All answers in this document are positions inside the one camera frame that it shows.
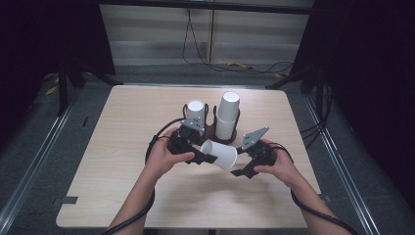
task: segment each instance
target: dark background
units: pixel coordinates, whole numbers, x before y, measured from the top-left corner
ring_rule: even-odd
[[[42,79],[62,60],[77,58],[100,72],[115,73],[97,4],[4,1],[0,7],[1,146],[19,128]]]
[[[415,211],[415,3],[356,1],[329,64],[335,98]]]
[[[339,40],[327,47],[321,41],[330,38],[327,30],[336,29],[327,20],[310,18],[296,58],[297,67],[323,66],[356,135],[412,210],[414,13],[412,1],[355,1],[339,28]],[[19,127],[45,74],[57,72],[63,59],[75,57],[100,72],[115,73],[96,4],[7,1],[0,8],[0,23],[2,145]]]

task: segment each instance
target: black cable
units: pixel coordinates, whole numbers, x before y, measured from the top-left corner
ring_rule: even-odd
[[[317,139],[317,137],[321,134],[321,132],[324,130],[326,124],[327,124],[327,120],[329,118],[329,114],[331,111],[331,106],[333,103],[333,91],[330,90],[329,91],[329,85],[326,83],[326,113],[324,115],[324,117],[315,125],[313,125],[312,127],[309,127],[306,130],[302,130],[300,133],[305,133],[309,130],[312,130],[313,128],[317,127],[316,130],[314,130],[311,134],[308,134],[307,136],[303,137],[302,140],[305,140],[309,137],[311,137],[312,135],[314,135],[314,137],[311,139],[311,141],[305,146],[305,149],[308,149],[308,147],[311,146],[311,144]]]
[[[147,159],[150,157],[150,153],[152,152],[153,146],[155,145],[155,143],[163,137],[166,136],[162,136],[160,137],[160,135],[172,124],[174,124],[175,122],[178,122],[180,120],[183,120],[185,118],[177,118],[171,122],[169,122],[168,124],[166,124],[155,136],[153,136],[152,141],[150,141],[149,143],[149,147],[147,148],[147,152],[146,152],[146,158],[145,158],[145,163],[147,162]],[[144,207],[141,211],[139,211],[137,214],[135,214],[134,216],[130,217],[129,219],[127,219],[126,221],[108,229],[107,231],[105,231],[104,233],[102,233],[102,235],[110,235],[110,234],[114,234],[117,231],[129,226],[130,224],[134,223],[135,221],[137,221],[138,219],[140,219],[141,217],[143,217],[144,215],[147,214],[147,212],[150,210],[150,208],[153,206],[153,203],[155,201],[155,197],[156,197],[156,190],[153,190],[152,193],[152,197],[150,198],[149,202],[147,203],[146,207]]]
[[[271,149],[275,149],[275,150],[283,150],[283,151],[285,151],[286,153],[287,153],[287,155],[290,157],[290,159],[291,159],[291,161],[294,163],[294,160],[293,160],[293,158],[291,157],[291,155],[290,155],[290,153],[288,152],[288,150],[284,147],[284,146],[282,146],[282,145],[280,145],[280,144],[278,144],[278,143],[269,143],[268,144],[269,145],[269,147],[271,148]],[[351,233],[352,235],[357,235],[358,233],[352,228],[352,227],[350,227],[348,224],[346,224],[345,222],[343,222],[343,221],[341,221],[341,220],[339,220],[338,218],[335,218],[335,217],[332,217],[332,216],[330,216],[330,215],[328,215],[328,214],[326,214],[326,213],[323,213],[323,212],[320,212],[320,211],[316,211],[316,210],[314,210],[314,209],[312,209],[312,208],[309,208],[308,206],[306,206],[306,205],[304,205],[302,202],[300,202],[300,200],[297,198],[297,196],[296,196],[296,194],[293,192],[293,190],[291,190],[291,197],[293,198],[293,201],[294,201],[294,203],[299,207],[299,208],[301,208],[302,210],[304,210],[304,211],[306,211],[306,212],[309,212],[309,213],[311,213],[311,214],[313,214],[313,215],[315,215],[315,216],[318,216],[318,217],[320,217],[320,218],[323,218],[323,219],[326,219],[327,221],[329,221],[329,222],[332,222],[332,223],[334,223],[334,224],[336,224],[336,225],[338,225],[338,226],[340,226],[340,227],[342,227],[342,228],[344,228],[345,230],[347,230],[349,233]]]
[[[137,221],[138,219],[140,219],[144,215],[146,215],[146,213],[153,206],[153,203],[155,201],[155,197],[156,197],[156,190],[153,190],[152,197],[150,198],[149,203],[146,205],[145,208],[143,208],[140,212],[138,212],[136,215],[132,216],[131,218],[127,219],[126,221],[124,221],[124,222],[120,223],[119,225],[114,226],[111,229],[105,231],[102,235],[114,234],[114,233],[118,232],[119,230],[125,228],[126,226],[134,223],[135,221]]]
[[[209,63],[205,62],[205,60],[203,59],[203,57],[201,55],[201,52],[199,51],[199,46],[198,46],[198,42],[196,40],[195,30],[193,30],[192,19],[190,17],[190,9],[187,9],[187,14],[188,14],[188,22],[187,22],[187,26],[186,26],[186,35],[185,35],[184,42],[183,42],[182,58],[189,65],[204,65],[204,66],[206,66],[209,69],[214,70],[214,71],[234,71],[234,72],[240,72],[240,73],[245,73],[245,74],[277,73],[277,72],[281,72],[281,71],[286,71],[287,69],[289,69],[293,65],[292,62],[277,62],[277,63],[274,63],[273,65],[271,65],[271,67],[268,68],[268,70],[232,70],[232,69],[224,68],[224,67],[221,67],[221,66],[216,66],[216,65],[209,64]],[[186,42],[187,42],[189,27],[191,28],[191,31],[192,31],[192,34],[193,34],[193,40],[194,40],[195,47],[196,47],[196,51],[198,52],[199,59],[202,61],[201,63],[189,62],[189,61],[186,60],[186,58],[184,56],[184,53],[185,53],[185,50],[186,50]],[[288,64],[288,65],[285,68],[281,69],[281,70],[271,71],[272,68],[274,68],[277,65],[281,65],[281,64]]]
[[[304,205],[302,202],[300,202],[300,200],[297,198],[296,194],[293,192],[293,190],[291,190],[291,197],[293,198],[294,203],[301,208],[302,210],[309,212],[313,215],[316,215],[320,218],[326,219],[329,222],[332,222],[342,228],[344,228],[345,230],[347,230],[349,233],[351,233],[352,235],[357,235],[358,233],[352,228],[350,227],[348,224],[346,224],[345,222],[339,220],[338,218],[329,216],[326,213],[320,212],[320,211],[316,211],[314,209],[309,208],[308,206]]]

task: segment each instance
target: upside-down paper cup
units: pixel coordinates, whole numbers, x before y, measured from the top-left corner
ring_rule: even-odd
[[[200,100],[191,100],[187,103],[186,118],[205,119],[205,104]]]
[[[235,92],[225,92],[220,100],[217,116],[223,121],[232,122],[236,120],[239,112],[239,95]]]
[[[235,120],[227,122],[222,120],[220,117],[216,117],[216,129],[214,135],[221,140],[229,140],[232,138],[235,124]]]
[[[216,156],[213,163],[222,169],[230,169],[238,158],[238,152],[233,146],[223,145],[211,140],[205,141],[201,147],[201,152]]]

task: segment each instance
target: person's right hand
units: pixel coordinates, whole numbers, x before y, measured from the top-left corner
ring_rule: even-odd
[[[273,142],[262,139],[269,146],[275,146]],[[283,181],[288,187],[293,186],[303,179],[301,173],[293,164],[290,156],[284,150],[274,150],[273,154],[277,157],[274,165],[257,165],[254,167],[256,172],[273,174],[279,180]]]

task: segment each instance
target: power cord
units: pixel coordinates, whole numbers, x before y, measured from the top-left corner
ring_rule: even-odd
[[[268,70],[232,70],[232,69],[224,68],[224,67],[221,67],[221,66],[216,66],[216,65],[213,65],[213,64],[209,64],[209,63],[205,62],[205,60],[202,57],[201,52],[199,51],[199,46],[198,46],[198,42],[196,40],[195,30],[193,30],[192,19],[190,17],[190,9],[187,9],[187,16],[188,16],[188,21],[187,21],[187,26],[186,26],[186,35],[185,35],[184,42],[183,42],[182,58],[189,65],[204,65],[207,68],[209,68],[211,70],[214,70],[214,71],[234,71],[234,72],[240,72],[240,73],[245,73],[245,74],[278,73],[278,72],[286,71],[287,69],[289,69],[293,65],[292,62],[277,62],[277,63],[274,63],[273,65],[271,65],[271,67],[268,68]],[[202,61],[201,63],[189,62],[184,56],[185,51],[186,51],[186,42],[187,42],[187,37],[188,37],[188,33],[189,33],[189,27],[192,31],[193,41],[195,43],[195,47],[196,47],[196,51],[198,52],[199,59]],[[283,64],[288,64],[288,65],[285,68],[281,69],[281,70],[272,70],[275,66],[283,65]]]
[[[272,149],[275,149],[275,150],[283,150],[283,151],[285,151],[286,153],[287,153],[287,155],[290,157],[290,159],[291,159],[291,161],[294,163],[294,160],[293,160],[293,158],[291,157],[291,155],[290,155],[290,153],[288,152],[288,150],[284,147],[284,146],[282,146],[282,145],[280,145],[280,144],[278,144],[278,143],[270,143],[269,145],[272,145],[272,144],[275,144],[276,146],[270,146]],[[316,210],[314,210],[314,209],[312,209],[312,208],[310,208],[310,207],[308,207],[308,206],[306,206],[305,204],[303,204],[302,202],[300,202],[300,200],[297,198],[297,196],[296,196],[296,194],[293,192],[293,190],[291,190],[291,197],[293,198],[293,201],[294,201],[294,203],[300,208],[300,209],[302,209],[302,210],[304,210],[304,211],[306,211],[306,212],[309,212],[309,213],[311,213],[311,214],[313,214],[313,215],[315,215],[315,216],[318,216],[318,217],[320,217],[320,218],[323,218],[323,219],[325,219],[325,220],[327,220],[327,221],[329,221],[329,222],[332,222],[332,223],[334,223],[334,224],[336,224],[336,225],[338,225],[338,226],[340,226],[340,227],[342,227],[342,228],[344,228],[345,230],[347,230],[350,234],[352,234],[352,235],[358,235],[358,233],[352,228],[352,227],[350,227],[348,224],[346,224],[345,222],[343,222],[343,221],[341,221],[341,220],[339,220],[338,218],[335,218],[335,217],[332,217],[332,216],[330,216],[330,215],[328,215],[328,214],[326,214],[326,213],[323,213],[323,212],[320,212],[320,211],[316,211]]]
[[[152,152],[153,146],[156,144],[156,142],[160,139],[160,135],[172,124],[183,120],[185,118],[177,118],[171,122],[169,122],[167,125],[165,125],[155,136],[153,136],[152,141],[150,141],[149,143],[149,147],[147,148],[147,152],[146,152],[146,158],[145,158],[145,163],[147,162],[147,159],[150,157],[150,153]],[[130,217],[129,219],[127,219],[126,221],[108,229],[107,231],[105,231],[104,233],[102,233],[102,235],[110,235],[110,234],[114,234],[116,232],[118,232],[119,230],[129,226],[130,224],[134,223],[135,221],[137,221],[138,219],[140,219],[141,217],[143,217],[144,215],[147,214],[147,212],[150,210],[150,208],[153,206],[153,203],[155,201],[155,197],[156,197],[156,190],[153,190],[152,193],[152,197],[150,198],[149,202],[147,203],[146,207],[144,207],[141,211],[139,211],[137,214],[135,214],[134,216]]]
[[[309,212],[315,216],[318,216],[320,218],[323,218],[329,222],[332,222],[342,228],[344,228],[345,230],[347,230],[349,233],[351,233],[352,235],[358,235],[358,233],[352,228],[350,227],[348,224],[346,224],[345,222],[339,220],[338,218],[329,216],[326,213],[320,212],[320,211],[316,211],[314,209],[309,208],[308,206],[304,205],[302,202],[300,202],[300,200],[297,198],[296,194],[294,194],[293,190],[291,190],[291,197],[293,198],[294,203],[301,208],[302,210]]]
[[[313,138],[311,139],[311,141],[305,146],[305,149],[308,149],[313,143],[314,141],[317,139],[317,137],[321,134],[321,132],[323,132],[326,124],[327,124],[327,120],[329,118],[329,114],[331,112],[331,106],[333,103],[333,91],[331,89],[329,89],[329,85],[326,83],[326,94],[325,94],[325,98],[326,98],[326,113],[324,115],[324,117],[315,125],[309,127],[308,129],[302,130],[300,133],[304,134],[310,130],[313,130],[311,133],[309,133],[308,135],[302,137],[302,140],[305,140],[311,136],[313,136]]]

